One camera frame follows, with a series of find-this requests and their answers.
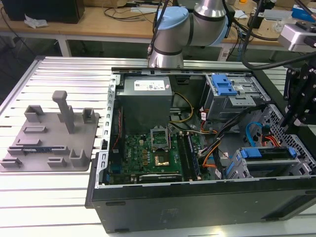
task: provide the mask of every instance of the ram slot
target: ram slot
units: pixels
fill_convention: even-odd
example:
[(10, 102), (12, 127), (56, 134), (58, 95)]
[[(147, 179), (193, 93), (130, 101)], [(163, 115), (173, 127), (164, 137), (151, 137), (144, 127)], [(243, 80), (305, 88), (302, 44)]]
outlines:
[(197, 180), (197, 175), (192, 161), (191, 149), (187, 135), (177, 136), (179, 156), (184, 179)]

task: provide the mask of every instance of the table leg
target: table leg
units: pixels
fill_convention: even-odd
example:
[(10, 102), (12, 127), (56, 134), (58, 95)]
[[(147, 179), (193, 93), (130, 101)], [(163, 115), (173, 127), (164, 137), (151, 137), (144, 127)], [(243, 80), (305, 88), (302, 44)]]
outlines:
[(59, 47), (63, 57), (71, 57), (71, 51), (66, 39), (58, 39)]
[(227, 60), (227, 57), (228, 57), (228, 54), (230, 51), (231, 51), (230, 45), (222, 46), (217, 61), (224, 61), (225, 62)]
[(269, 60), (274, 61), (276, 59), (277, 51), (273, 50), (270, 54)]

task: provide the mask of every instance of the electronic equipment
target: electronic equipment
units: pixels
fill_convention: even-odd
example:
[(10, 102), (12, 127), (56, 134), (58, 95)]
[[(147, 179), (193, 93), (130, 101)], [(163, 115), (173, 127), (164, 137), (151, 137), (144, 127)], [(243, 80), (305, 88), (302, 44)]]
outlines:
[(12, 21), (33, 19), (78, 23), (84, 13), (83, 0), (2, 0)]
[(295, 216), (316, 203), (316, 137), (283, 131), (284, 103), (262, 71), (113, 68), (86, 206), (107, 233)]

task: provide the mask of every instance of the computer case side panel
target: computer case side panel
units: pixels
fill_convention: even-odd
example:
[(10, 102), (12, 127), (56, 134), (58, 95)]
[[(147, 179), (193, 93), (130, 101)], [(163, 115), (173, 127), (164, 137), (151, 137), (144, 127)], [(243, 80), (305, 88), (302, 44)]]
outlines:
[(316, 203), (314, 179), (95, 189), (107, 233), (287, 220)]

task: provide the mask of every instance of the motherboard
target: motherboard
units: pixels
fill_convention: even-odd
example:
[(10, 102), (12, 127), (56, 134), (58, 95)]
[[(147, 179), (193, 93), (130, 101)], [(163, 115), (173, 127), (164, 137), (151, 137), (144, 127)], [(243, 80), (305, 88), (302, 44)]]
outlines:
[(197, 155), (199, 149), (200, 139), (194, 134), (125, 135), (122, 162), (110, 165), (110, 184), (197, 179), (198, 160), (192, 153)]

